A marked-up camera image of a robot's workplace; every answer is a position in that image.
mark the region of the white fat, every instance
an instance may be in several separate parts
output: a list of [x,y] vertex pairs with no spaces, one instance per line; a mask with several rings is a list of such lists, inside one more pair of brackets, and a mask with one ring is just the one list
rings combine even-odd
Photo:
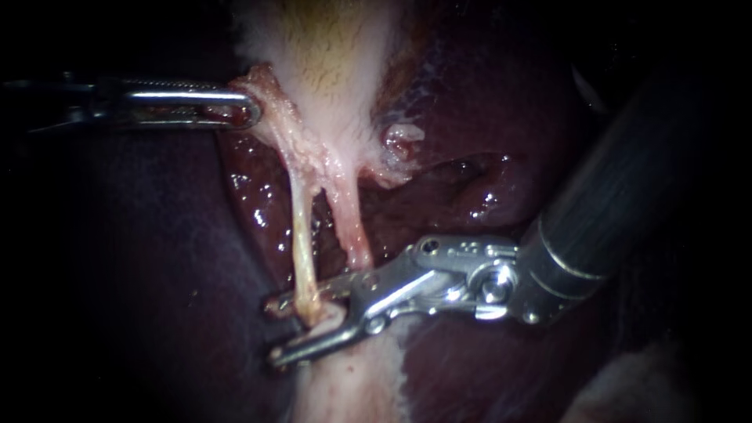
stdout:
[[[326,304],[332,313],[337,307]],[[350,349],[304,367],[298,375],[294,423],[409,423],[402,394],[406,376],[400,334],[408,321],[395,322],[387,331]]]
[[694,402],[678,383],[676,348],[651,345],[609,363],[577,395],[560,423],[690,423]]

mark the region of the black shaft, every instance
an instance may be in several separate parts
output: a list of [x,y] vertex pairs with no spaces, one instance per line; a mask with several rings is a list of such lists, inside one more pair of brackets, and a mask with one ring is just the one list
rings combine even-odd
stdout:
[[522,238],[513,316],[548,323],[592,295],[672,212],[714,141],[698,63],[656,69]]

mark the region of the glossy organ surface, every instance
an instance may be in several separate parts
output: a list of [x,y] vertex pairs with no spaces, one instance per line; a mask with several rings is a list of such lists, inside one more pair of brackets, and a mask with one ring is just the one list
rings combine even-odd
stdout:
[[[215,81],[244,74],[233,62],[233,43],[221,35],[224,22],[176,10],[157,14],[144,27],[148,36],[108,38],[116,52],[97,59],[104,67],[89,57],[92,69]],[[513,5],[450,8],[427,38],[404,95],[370,116],[376,128],[409,122],[425,134],[420,143],[391,144],[419,164],[410,182],[384,190],[359,181],[376,264],[424,233],[512,233],[571,165],[587,138],[582,104],[567,63],[527,17]],[[134,39],[138,51],[126,48]],[[288,322],[264,321],[259,310],[264,295],[291,287],[289,181],[276,151],[248,135],[155,132],[55,139],[14,157],[9,174],[24,189],[14,191],[13,216],[36,225],[23,225],[33,229],[16,250],[36,260],[39,240],[52,241],[48,261],[60,264],[49,266],[56,272],[47,289],[24,284],[27,297],[17,298],[50,298],[42,308],[65,311],[19,342],[38,352],[30,368],[43,370],[23,379],[30,391],[35,381],[52,379],[61,392],[56,410],[93,418],[99,414],[82,410],[80,398],[142,417],[154,412],[142,408],[153,397],[181,421],[301,418],[291,398],[312,398],[308,376],[270,375],[263,366],[268,348],[292,332]],[[313,227],[317,276],[334,275],[347,260],[323,197],[313,201]],[[402,389],[369,392],[387,402],[363,403],[343,398],[349,385],[335,378],[327,380],[331,391],[313,387],[324,397],[311,404],[347,407],[358,418],[397,409],[412,421],[557,421],[609,356],[663,333],[672,305],[651,298],[658,298],[656,279],[672,280],[677,266],[666,270],[675,262],[661,258],[674,248],[666,244],[653,251],[663,263],[658,276],[628,273],[628,284],[612,286],[551,329],[438,316],[415,322],[410,336],[376,337],[372,343],[381,346],[353,358],[391,351],[402,365],[356,361],[360,368],[352,371],[368,370],[360,379],[366,388],[374,373],[402,374],[378,385],[392,389],[397,381]],[[60,317],[70,309],[81,316]],[[103,342],[90,343],[89,334]],[[102,358],[105,352],[114,359]],[[84,390],[69,395],[70,380],[84,382]]]
[[[230,86],[258,99],[265,114],[256,128],[219,141],[241,218],[260,240],[280,287],[291,288],[293,279],[296,300],[310,302],[314,256],[320,274],[331,275],[343,264],[369,266],[372,255],[383,262],[424,233],[503,232],[533,217],[582,141],[584,108],[566,64],[524,23],[510,23],[513,9],[473,4],[434,18],[414,17],[405,2],[328,2],[328,14],[313,4],[313,16],[299,16],[296,2],[267,15],[240,14],[256,16],[244,31],[256,24],[265,32],[237,48],[260,64]],[[317,13],[325,15],[322,22],[308,27]],[[271,22],[259,23],[258,16]],[[418,24],[408,17],[435,22],[421,48],[408,49],[414,69],[394,70],[406,64],[395,64],[401,50],[386,46],[418,43],[409,39]],[[409,74],[411,83],[394,92],[400,74]],[[384,97],[377,93],[390,89],[393,99],[377,104]],[[269,177],[269,168],[281,165],[289,178],[283,172]],[[307,213],[320,187],[326,202],[322,195],[314,208],[311,234]],[[315,250],[302,251],[309,237]],[[295,277],[285,274],[293,263]],[[310,307],[298,310],[309,322],[315,320]],[[570,332],[564,325],[533,340],[519,338],[509,324],[484,327],[468,316],[426,320],[412,331],[404,326],[398,322],[301,370],[293,420],[504,420],[515,418],[518,407],[537,420],[555,418],[602,353],[598,345],[577,353],[569,345],[599,338],[605,329],[595,324]],[[489,361],[467,354],[483,345],[504,354],[485,355]],[[529,367],[507,368],[525,359]],[[484,379],[473,385],[447,371],[430,389],[421,386],[432,367],[448,362]],[[543,363],[556,369],[546,372],[546,378],[556,374],[555,386],[536,381]],[[515,389],[522,381],[532,388]],[[465,392],[474,392],[472,404],[452,405]]]

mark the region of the metal grasper jaw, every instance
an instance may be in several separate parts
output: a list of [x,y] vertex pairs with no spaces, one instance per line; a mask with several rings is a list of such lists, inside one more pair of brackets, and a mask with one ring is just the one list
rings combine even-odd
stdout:
[[211,83],[97,78],[83,83],[66,73],[59,81],[3,82],[4,103],[34,105],[22,117],[30,135],[80,128],[246,129],[258,124],[262,108],[254,99]]
[[[516,248],[499,237],[427,236],[380,268],[325,280],[319,289],[324,300],[349,298],[345,321],[274,347],[269,363],[277,369],[308,363],[380,334],[407,313],[461,311],[498,320],[514,289]],[[292,292],[270,298],[266,310],[276,318],[292,317],[292,299]]]

